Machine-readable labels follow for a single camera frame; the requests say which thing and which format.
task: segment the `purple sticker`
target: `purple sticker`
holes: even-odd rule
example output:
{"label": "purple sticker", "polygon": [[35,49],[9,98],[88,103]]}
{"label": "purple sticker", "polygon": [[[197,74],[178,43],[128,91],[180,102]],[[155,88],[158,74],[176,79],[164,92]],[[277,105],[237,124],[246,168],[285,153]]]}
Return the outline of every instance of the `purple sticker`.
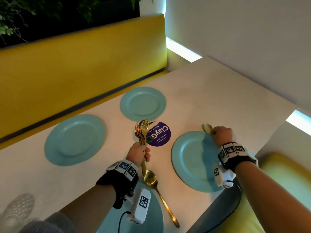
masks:
{"label": "purple sticker", "polygon": [[146,141],[148,145],[162,146],[168,143],[170,138],[171,130],[169,127],[165,123],[159,122],[148,131]]}

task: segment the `hand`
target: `hand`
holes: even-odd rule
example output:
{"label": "hand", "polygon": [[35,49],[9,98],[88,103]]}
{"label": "hand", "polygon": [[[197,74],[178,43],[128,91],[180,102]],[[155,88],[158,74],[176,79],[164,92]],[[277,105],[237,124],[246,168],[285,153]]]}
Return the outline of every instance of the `hand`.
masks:
{"label": "hand", "polygon": [[235,142],[235,135],[231,128],[214,127],[211,131],[211,137],[219,147],[229,142]]}
{"label": "hand", "polygon": [[132,145],[125,159],[131,161],[137,167],[140,167],[144,159],[145,150],[146,150],[145,158],[146,161],[149,162],[151,157],[151,155],[149,154],[150,149],[147,147],[147,145],[140,145],[139,142],[136,142]]}

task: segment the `plate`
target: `plate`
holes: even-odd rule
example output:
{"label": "plate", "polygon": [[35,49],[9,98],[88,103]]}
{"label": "plate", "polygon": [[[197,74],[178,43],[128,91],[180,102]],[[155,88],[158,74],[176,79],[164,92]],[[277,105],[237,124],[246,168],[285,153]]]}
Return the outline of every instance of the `plate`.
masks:
{"label": "plate", "polygon": [[120,101],[122,114],[132,121],[154,120],[164,112],[165,107],[165,96],[150,87],[130,90]]}
{"label": "plate", "polygon": [[219,163],[218,147],[210,134],[190,131],[182,134],[172,148],[172,164],[179,178],[201,192],[221,190],[214,180],[213,164]]}
{"label": "plate", "polygon": [[103,121],[93,115],[77,115],[58,124],[45,141],[46,158],[58,166],[70,166],[91,158],[105,139]]}
{"label": "plate", "polygon": [[[160,203],[154,193],[141,182],[138,182],[135,189],[146,188],[151,192],[150,204],[143,224],[135,224],[126,219],[125,214],[121,221],[120,233],[163,233],[164,219]],[[101,224],[97,233],[118,232],[119,221],[122,213],[130,210],[131,203],[127,200],[121,209],[112,208],[106,219]]]}

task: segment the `gray sleeve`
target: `gray sleeve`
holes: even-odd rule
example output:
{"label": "gray sleeve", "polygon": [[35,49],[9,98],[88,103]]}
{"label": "gray sleeve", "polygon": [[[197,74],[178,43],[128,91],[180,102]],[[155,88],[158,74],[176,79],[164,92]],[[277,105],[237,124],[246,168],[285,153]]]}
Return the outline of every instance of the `gray sleeve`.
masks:
{"label": "gray sleeve", "polygon": [[44,221],[28,223],[18,233],[76,233],[76,228],[66,215],[56,212]]}

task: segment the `table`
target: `table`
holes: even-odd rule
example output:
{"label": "table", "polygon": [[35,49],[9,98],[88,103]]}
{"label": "table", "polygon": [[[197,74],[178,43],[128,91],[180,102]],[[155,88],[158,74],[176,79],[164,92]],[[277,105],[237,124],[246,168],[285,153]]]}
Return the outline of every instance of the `table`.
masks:
{"label": "table", "polygon": [[[170,152],[185,132],[202,130],[203,123],[230,127],[238,142],[256,154],[293,112],[295,105],[211,58],[202,58],[144,86],[160,90],[167,106],[158,121],[167,124],[171,139],[151,147],[147,167],[158,177],[158,189],[180,223],[177,229],[162,206],[166,232],[186,232],[221,191],[198,192],[174,172]],[[91,188],[105,168],[123,159],[133,142],[133,121],[125,118],[118,96],[85,111],[103,119],[107,138],[89,160],[69,167],[45,158],[44,143],[51,127],[0,151],[0,212],[16,196],[31,193],[35,207],[30,217],[45,219]]]}

